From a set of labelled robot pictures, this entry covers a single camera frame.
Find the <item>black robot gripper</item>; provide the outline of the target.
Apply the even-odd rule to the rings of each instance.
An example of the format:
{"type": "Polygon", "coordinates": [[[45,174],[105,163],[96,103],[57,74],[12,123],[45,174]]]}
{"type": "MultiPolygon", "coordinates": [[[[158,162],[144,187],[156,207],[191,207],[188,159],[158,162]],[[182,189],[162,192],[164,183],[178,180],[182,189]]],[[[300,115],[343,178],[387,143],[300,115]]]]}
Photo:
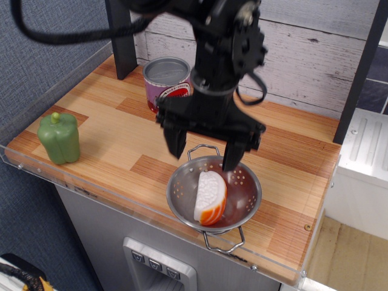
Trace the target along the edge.
{"type": "Polygon", "coordinates": [[[169,152],[180,159],[186,146],[187,132],[227,141],[222,162],[223,172],[235,170],[245,151],[257,149],[266,131],[263,123],[242,112],[235,104],[236,92],[200,92],[188,97],[157,99],[156,121],[164,129],[169,152]]]}

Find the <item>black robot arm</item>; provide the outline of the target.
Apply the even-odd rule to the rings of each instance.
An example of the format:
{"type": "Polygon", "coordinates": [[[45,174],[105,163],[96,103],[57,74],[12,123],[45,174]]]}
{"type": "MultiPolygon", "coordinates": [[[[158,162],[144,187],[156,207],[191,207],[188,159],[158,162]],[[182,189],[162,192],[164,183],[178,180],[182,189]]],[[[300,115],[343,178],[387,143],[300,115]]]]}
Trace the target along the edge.
{"type": "Polygon", "coordinates": [[[235,105],[239,81],[254,74],[264,62],[266,48],[258,25],[259,1],[124,1],[124,7],[139,13],[133,23],[117,28],[114,35],[128,36],[143,31],[161,13],[188,21],[196,40],[195,66],[190,74],[193,94],[160,98],[157,121],[172,155],[180,157],[187,132],[226,142],[222,168],[236,168],[241,158],[257,149],[265,126],[235,105]]]}

